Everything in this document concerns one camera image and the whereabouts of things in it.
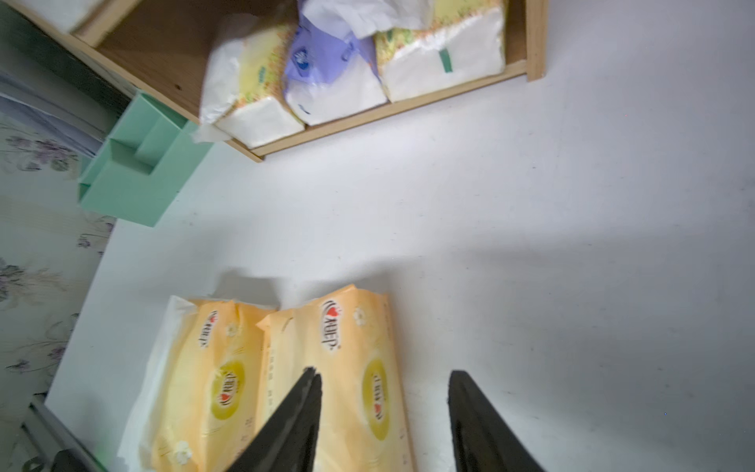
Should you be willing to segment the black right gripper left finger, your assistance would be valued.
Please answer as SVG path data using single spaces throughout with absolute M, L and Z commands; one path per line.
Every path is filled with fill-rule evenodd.
M 322 377 L 309 367 L 228 471 L 313 471 L 320 411 Z

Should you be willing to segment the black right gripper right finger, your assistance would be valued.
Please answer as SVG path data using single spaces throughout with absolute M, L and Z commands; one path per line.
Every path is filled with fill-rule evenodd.
M 544 471 L 465 371 L 450 374 L 448 410 L 458 471 Z

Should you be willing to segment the yellow tissue pack with tissue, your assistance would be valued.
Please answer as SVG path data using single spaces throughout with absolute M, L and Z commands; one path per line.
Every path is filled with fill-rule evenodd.
M 169 299 L 118 457 L 128 471 L 225 471 L 260 428 L 263 331 L 273 308 Z

